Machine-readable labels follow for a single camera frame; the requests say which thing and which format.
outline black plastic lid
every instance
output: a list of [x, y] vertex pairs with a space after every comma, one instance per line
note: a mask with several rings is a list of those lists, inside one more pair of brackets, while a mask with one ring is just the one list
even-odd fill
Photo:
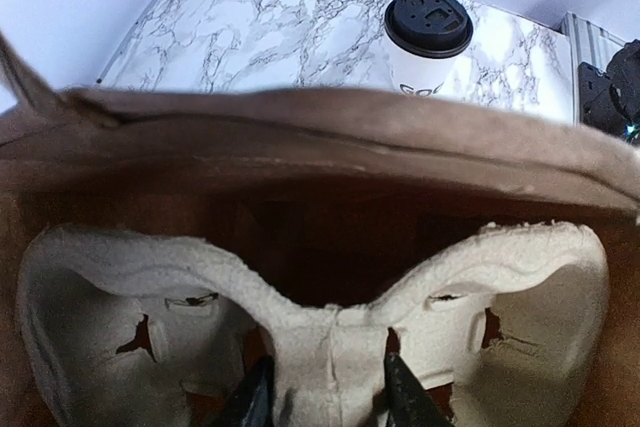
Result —
[[393, 0], [384, 26], [400, 48], [433, 59], [458, 55], [473, 37], [473, 23], [457, 0]]

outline black plastic item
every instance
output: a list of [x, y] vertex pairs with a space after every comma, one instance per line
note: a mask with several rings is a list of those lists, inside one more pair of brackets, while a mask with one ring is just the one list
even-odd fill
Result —
[[640, 144], [640, 41], [617, 52], [606, 72], [581, 63], [578, 86], [582, 123]]
[[247, 373], [222, 412], [203, 427], [272, 427], [273, 357], [265, 356]]
[[617, 90], [611, 77], [586, 62], [578, 66], [580, 122], [615, 137], [625, 134], [630, 119], [615, 108]]
[[620, 93], [616, 108], [622, 110], [632, 124], [640, 123], [640, 40], [626, 44], [613, 56], [607, 74]]
[[453, 427], [399, 354], [384, 358], [387, 427]]
[[457, 0], [393, 0], [384, 14], [389, 38], [420, 57], [460, 54], [473, 37], [473, 23]]

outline brown paper bag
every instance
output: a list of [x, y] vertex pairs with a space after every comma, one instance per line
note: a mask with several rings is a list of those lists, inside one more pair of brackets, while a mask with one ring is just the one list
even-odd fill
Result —
[[48, 226], [203, 237], [292, 300], [322, 306], [371, 301], [487, 222], [552, 220], [594, 229], [610, 269], [608, 317], [569, 425], [640, 425], [630, 146], [365, 90], [54, 93], [4, 41], [0, 57], [20, 100], [0, 116], [0, 425], [55, 425], [14, 322], [21, 256]]

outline molded pulp cup carrier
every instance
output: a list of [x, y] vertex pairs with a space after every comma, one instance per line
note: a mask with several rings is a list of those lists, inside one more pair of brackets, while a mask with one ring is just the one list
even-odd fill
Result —
[[264, 354], [275, 425], [385, 425], [392, 343], [455, 425], [640, 425], [632, 147], [365, 90], [55, 93], [0, 58], [0, 425], [201, 425]]

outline gray marble veining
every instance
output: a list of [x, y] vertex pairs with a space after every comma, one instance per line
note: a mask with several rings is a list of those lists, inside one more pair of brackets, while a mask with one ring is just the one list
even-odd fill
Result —
[[[243, 92], [288, 86], [391, 89], [382, 16], [391, 0], [158, 0], [103, 84]], [[441, 96], [571, 122], [567, 39], [469, 0], [475, 34]]]

